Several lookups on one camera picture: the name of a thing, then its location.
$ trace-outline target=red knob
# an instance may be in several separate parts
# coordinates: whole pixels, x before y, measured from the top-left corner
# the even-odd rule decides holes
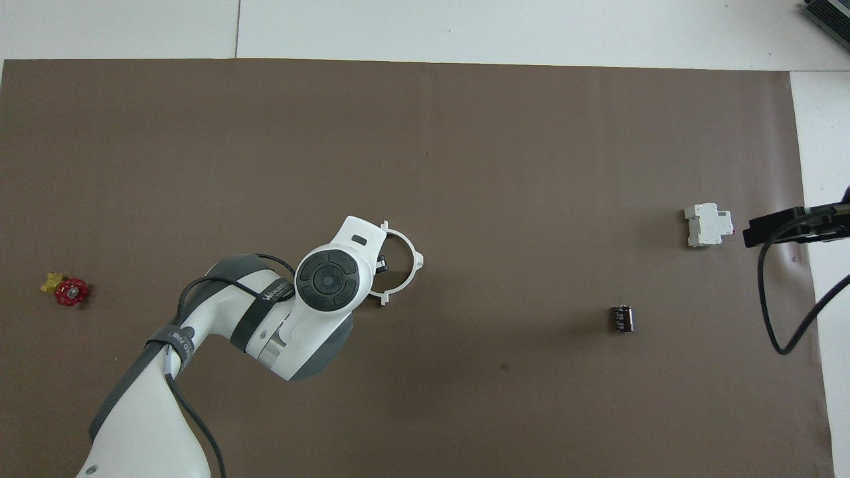
[[[62,281],[56,288],[56,303],[72,306],[77,302],[82,302],[88,295],[88,286],[75,277]]]

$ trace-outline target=brown mat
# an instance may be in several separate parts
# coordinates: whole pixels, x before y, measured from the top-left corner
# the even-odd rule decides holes
[[[355,214],[425,267],[324,373],[288,384],[212,339],[179,380],[230,475],[832,476],[815,331],[776,355],[757,250],[685,246],[697,202],[739,231],[802,204],[787,73],[7,61],[0,95],[0,475],[77,472],[186,282],[298,262]],[[786,339],[813,289],[777,249]],[[88,305],[41,293],[51,270]]]

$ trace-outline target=white ring bracket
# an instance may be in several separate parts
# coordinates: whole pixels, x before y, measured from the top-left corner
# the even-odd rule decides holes
[[[383,292],[369,291],[369,295],[374,295],[375,297],[381,298],[381,305],[386,305],[387,302],[389,302],[389,294],[397,293],[401,289],[407,287],[407,284],[411,283],[411,281],[413,280],[413,276],[415,276],[417,273],[417,270],[420,270],[422,268],[422,263],[424,262],[425,258],[416,251],[416,249],[413,247],[413,242],[411,242],[411,240],[408,239],[407,236],[398,232],[395,229],[390,229],[389,222],[383,221],[383,224],[381,224],[381,229],[383,229],[387,234],[391,236],[400,237],[401,240],[404,241],[405,244],[407,244],[407,247],[411,249],[411,253],[413,253],[413,269],[411,269],[411,274],[405,279],[404,282],[401,283],[401,285],[399,285],[398,287],[391,288],[389,290],[385,290]]]

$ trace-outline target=circular black control pad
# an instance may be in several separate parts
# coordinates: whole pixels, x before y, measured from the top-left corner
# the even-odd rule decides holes
[[[301,299],[323,312],[340,310],[351,302],[360,285],[357,261],[333,249],[307,258],[295,279]]]

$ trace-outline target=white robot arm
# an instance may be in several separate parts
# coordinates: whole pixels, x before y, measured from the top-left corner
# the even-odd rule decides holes
[[[207,459],[169,388],[211,333],[223,335],[284,380],[320,372],[340,351],[351,312],[366,298],[387,233],[348,216],[333,240],[311,251],[294,284],[254,254],[229,256],[175,321],[145,346],[89,429],[93,445],[77,478],[210,476]]]

